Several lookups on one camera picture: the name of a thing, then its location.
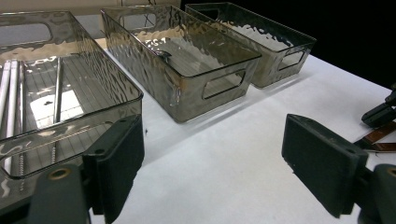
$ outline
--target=dark background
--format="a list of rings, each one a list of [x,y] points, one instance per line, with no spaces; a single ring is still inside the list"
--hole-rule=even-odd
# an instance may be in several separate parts
[[[221,2],[182,0],[185,4]],[[396,19],[390,2],[228,1],[317,40],[311,54],[385,88],[396,82]]]

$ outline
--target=storage container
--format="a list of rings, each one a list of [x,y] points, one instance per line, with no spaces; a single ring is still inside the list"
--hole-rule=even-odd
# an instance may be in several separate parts
[[[32,194],[40,171],[60,162],[80,164],[78,155],[112,123],[141,115],[143,92],[68,11],[0,14],[0,34],[7,87],[1,216]]]
[[[233,3],[186,4],[185,11],[262,54],[251,81],[260,89],[299,73],[316,42]]]
[[[102,15],[109,52],[178,123],[244,96],[261,57],[170,5]]]

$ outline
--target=table surface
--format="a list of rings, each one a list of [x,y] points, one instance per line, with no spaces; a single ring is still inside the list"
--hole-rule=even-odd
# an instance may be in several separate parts
[[[314,119],[354,142],[370,132],[361,116],[384,103],[389,89],[310,55],[299,74],[250,86],[244,97],[183,124],[141,89],[146,157],[115,223],[357,223],[356,204],[351,215],[332,217],[283,160],[286,116]],[[395,159],[370,154],[366,166]]]

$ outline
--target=translucent gray bin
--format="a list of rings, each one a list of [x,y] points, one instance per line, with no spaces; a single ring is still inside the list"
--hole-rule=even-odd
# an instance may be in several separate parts
[[[185,11],[262,54],[252,84],[264,88],[300,72],[316,39],[232,3],[186,4]]]
[[[244,96],[261,55],[168,6],[103,8],[109,52],[175,122]]]
[[[44,169],[81,164],[112,123],[141,115],[143,92],[68,11],[0,14],[0,34],[2,82],[7,61],[18,62],[16,99],[9,82],[0,132],[2,216],[26,202]]]

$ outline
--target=plastic bin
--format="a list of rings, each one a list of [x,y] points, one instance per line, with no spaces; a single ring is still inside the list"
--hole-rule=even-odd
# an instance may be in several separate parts
[[[185,11],[262,54],[252,84],[264,88],[300,72],[316,39],[232,3],[186,4]]]
[[[1,216],[33,193],[43,169],[79,165],[112,123],[140,115],[143,92],[68,11],[0,14],[0,33],[2,83],[7,61],[18,62],[1,124]]]
[[[261,57],[170,5],[102,16],[109,52],[178,123],[244,96]]]

